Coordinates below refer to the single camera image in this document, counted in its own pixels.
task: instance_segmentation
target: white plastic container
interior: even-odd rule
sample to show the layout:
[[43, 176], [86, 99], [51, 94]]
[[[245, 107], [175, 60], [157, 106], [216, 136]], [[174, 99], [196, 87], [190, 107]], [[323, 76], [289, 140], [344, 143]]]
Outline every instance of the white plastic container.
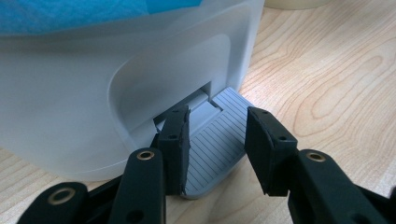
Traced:
[[153, 119], [186, 96], [238, 89], [263, 0], [199, 7], [51, 35], [0, 38], [0, 146], [76, 180], [120, 175]]

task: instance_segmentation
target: wood grain surface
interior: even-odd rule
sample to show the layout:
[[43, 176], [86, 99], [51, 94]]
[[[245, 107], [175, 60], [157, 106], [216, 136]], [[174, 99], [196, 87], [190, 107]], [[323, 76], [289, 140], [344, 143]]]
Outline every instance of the wood grain surface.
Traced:
[[[356, 184], [384, 196], [396, 186], [396, 1], [265, 8], [240, 92]], [[62, 181], [0, 149], [0, 223]], [[262, 195], [246, 158], [200, 200], [167, 197], [166, 213], [167, 223], [291, 223], [286, 199]]]

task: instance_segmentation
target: grey plastic piece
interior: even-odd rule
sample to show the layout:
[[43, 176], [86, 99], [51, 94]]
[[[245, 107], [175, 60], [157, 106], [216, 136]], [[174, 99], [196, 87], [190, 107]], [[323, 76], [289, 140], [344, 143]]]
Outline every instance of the grey plastic piece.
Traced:
[[221, 112], [202, 124], [198, 132], [191, 133], [190, 165], [184, 195], [188, 199], [200, 198], [212, 190], [245, 155], [248, 106], [252, 104], [232, 88], [219, 93], [211, 103]]

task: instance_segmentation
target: blue object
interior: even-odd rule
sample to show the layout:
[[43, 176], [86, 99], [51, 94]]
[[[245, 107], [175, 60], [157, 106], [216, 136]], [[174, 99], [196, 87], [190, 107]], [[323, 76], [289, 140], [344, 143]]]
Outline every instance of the blue object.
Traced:
[[201, 0], [1, 0], [0, 35], [42, 35], [200, 3]]

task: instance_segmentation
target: brass insert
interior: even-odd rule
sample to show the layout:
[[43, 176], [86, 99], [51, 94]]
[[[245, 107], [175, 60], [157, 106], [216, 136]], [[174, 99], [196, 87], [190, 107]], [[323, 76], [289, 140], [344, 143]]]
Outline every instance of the brass insert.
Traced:
[[142, 151], [139, 154], [137, 154], [137, 158], [141, 161], [148, 161], [151, 160], [151, 158], [154, 157], [154, 152], [152, 151]]
[[72, 199], [75, 194], [76, 190], [72, 188], [58, 189], [49, 196], [48, 203], [52, 205], [66, 203]]
[[306, 157], [312, 161], [326, 161], [326, 158], [316, 152], [308, 152], [306, 153]]

